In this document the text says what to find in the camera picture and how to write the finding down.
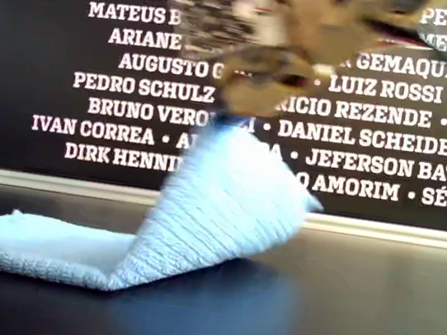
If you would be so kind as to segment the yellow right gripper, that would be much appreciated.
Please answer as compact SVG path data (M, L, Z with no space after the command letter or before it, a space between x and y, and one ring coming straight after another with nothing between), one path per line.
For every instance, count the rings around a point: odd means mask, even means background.
M277 48L227 54L223 65L217 88L225 110L236 116L274 116L283 101L308 94L316 76L310 62Z

